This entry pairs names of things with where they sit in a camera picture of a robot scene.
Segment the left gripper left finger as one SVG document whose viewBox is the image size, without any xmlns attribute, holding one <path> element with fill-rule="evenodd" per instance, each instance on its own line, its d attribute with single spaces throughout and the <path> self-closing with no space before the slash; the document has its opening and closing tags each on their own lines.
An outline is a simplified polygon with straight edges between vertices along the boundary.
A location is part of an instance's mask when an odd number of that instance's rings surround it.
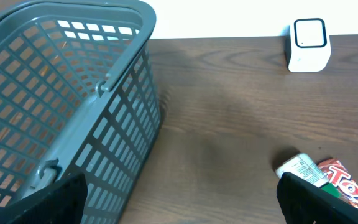
<svg viewBox="0 0 358 224">
<path fill-rule="evenodd" d="M 0 224 L 80 223 L 88 188 L 82 172 L 69 175 L 0 211 Z"/>
</svg>

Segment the white bottle green cap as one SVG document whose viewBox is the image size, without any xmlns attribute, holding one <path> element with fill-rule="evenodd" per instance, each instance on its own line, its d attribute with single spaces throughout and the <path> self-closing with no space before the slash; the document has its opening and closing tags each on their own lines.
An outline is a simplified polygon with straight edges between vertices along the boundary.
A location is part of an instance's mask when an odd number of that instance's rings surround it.
<svg viewBox="0 0 358 224">
<path fill-rule="evenodd" d="M 279 179 L 282 178 L 285 172 L 290 172 L 298 176 L 336 198 L 341 197 L 341 193 L 338 189 L 329 182 L 329 179 L 324 175 L 323 171 L 314 163 L 310 156 L 305 153 L 299 153 L 291 157 L 275 170 Z"/>
</svg>

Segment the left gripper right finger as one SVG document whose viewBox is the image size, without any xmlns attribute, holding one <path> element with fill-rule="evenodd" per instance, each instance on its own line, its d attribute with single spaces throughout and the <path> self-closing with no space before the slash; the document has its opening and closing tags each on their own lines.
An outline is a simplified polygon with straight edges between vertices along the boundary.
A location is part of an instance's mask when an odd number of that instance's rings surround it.
<svg viewBox="0 0 358 224">
<path fill-rule="evenodd" d="M 277 199 L 287 224 L 358 224 L 358 209 L 286 172 Z"/>
</svg>

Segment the grey plastic shopping basket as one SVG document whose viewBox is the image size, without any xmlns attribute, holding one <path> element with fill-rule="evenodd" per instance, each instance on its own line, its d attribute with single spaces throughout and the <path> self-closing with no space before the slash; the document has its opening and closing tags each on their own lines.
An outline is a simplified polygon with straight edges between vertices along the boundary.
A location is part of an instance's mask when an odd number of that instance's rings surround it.
<svg viewBox="0 0 358 224">
<path fill-rule="evenodd" d="M 0 13 L 0 222 L 82 173 L 74 223 L 117 223 L 161 114 L 143 1 L 26 1 Z"/>
</svg>

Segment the red chocolate bar wrapper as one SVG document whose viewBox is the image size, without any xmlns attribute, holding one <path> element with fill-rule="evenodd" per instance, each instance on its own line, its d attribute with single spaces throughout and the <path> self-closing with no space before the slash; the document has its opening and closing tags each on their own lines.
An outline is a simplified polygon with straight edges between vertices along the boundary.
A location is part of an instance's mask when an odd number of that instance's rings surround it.
<svg viewBox="0 0 358 224">
<path fill-rule="evenodd" d="M 358 184 L 339 159 L 326 159 L 318 164 L 329 183 L 341 194 L 341 200 L 358 209 Z"/>
</svg>

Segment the white barcode scanner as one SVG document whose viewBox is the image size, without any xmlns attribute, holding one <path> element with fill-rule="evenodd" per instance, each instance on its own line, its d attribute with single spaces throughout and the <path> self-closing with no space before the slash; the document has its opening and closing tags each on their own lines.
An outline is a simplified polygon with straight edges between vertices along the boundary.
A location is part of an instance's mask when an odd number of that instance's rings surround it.
<svg viewBox="0 0 358 224">
<path fill-rule="evenodd" d="M 287 67 L 293 73 L 320 72 L 331 56 L 331 42 L 321 18 L 293 21 L 285 36 Z"/>
</svg>

